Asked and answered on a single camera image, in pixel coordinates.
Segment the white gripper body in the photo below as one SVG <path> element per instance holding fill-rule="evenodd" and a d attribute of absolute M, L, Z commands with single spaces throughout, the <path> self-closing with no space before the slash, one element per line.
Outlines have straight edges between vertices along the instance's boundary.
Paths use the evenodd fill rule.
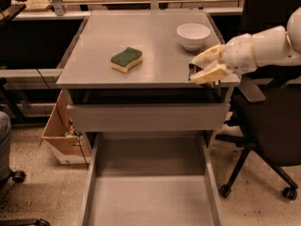
<path fill-rule="evenodd" d="M 258 68 L 250 34 L 243 34 L 229 40 L 222 49 L 222 59 L 236 74 L 255 72 Z"/>

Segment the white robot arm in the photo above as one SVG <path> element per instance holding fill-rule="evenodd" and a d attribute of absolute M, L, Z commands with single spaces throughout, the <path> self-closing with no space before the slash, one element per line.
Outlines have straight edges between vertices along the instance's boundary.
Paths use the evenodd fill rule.
<path fill-rule="evenodd" d="M 231 73 L 253 73 L 260 67 L 299 66 L 301 64 L 301 8 L 286 26 L 276 26 L 256 34 L 243 34 L 226 44 L 215 45 L 191 61 L 200 71 L 190 80 L 206 84 L 223 80 Z"/>

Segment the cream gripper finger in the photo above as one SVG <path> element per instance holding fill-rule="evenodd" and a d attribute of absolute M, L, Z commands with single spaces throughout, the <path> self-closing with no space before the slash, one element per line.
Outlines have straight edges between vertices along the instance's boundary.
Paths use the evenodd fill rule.
<path fill-rule="evenodd" d="M 196 84 L 213 83 L 223 80 L 230 73 L 232 69 L 224 63 L 214 61 L 205 67 L 202 71 L 190 76 L 190 80 Z"/>
<path fill-rule="evenodd" d="M 211 64 L 214 61 L 222 62 L 222 52 L 224 47 L 224 44 L 217 44 L 195 56 L 192 59 L 191 63 L 200 67 L 201 69 L 205 69 L 209 64 Z"/>

